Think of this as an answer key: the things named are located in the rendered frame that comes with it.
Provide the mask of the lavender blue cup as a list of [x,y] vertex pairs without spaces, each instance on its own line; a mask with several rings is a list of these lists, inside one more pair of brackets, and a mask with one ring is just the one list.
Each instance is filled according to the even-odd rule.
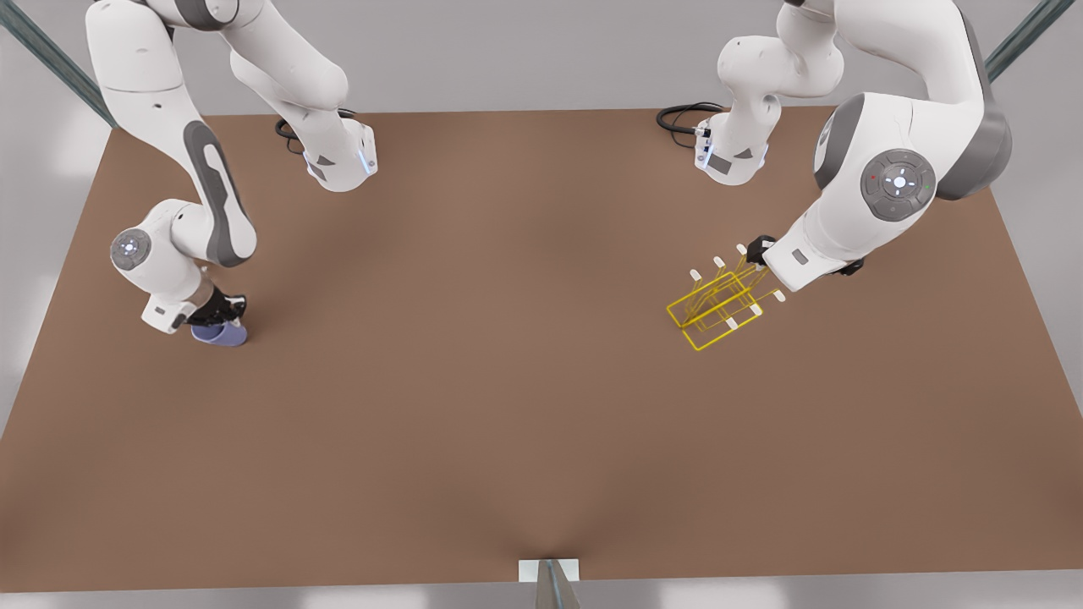
[[248,332],[240,319],[212,326],[191,326],[194,339],[203,344],[216,344],[222,347],[238,347],[246,344]]

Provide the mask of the silver frame post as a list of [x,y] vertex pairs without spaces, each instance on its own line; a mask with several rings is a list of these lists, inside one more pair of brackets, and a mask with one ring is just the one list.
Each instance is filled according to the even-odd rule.
[[26,47],[35,59],[39,59],[47,69],[55,74],[74,94],[84,101],[88,107],[96,112],[105,124],[110,128],[118,128],[96,82],[13,0],[0,0],[0,25],[3,25],[19,46]]
[[986,59],[987,80],[997,80],[1075,1],[1040,0]]
[[519,582],[536,585],[534,609],[580,609],[572,583],[580,581],[575,558],[519,560]]

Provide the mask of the yellow wire cup holder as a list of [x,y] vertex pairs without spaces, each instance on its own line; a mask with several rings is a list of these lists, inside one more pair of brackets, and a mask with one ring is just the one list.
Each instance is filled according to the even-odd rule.
[[736,265],[714,258],[717,270],[712,280],[704,278],[696,269],[690,270],[693,288],[666,307],[667,315],[696,352],[761,318],[765,301],[788,299],[780,288],[756,293],[769,269],[751,261],[745,245],[738,244],[736,250],[741,255]]

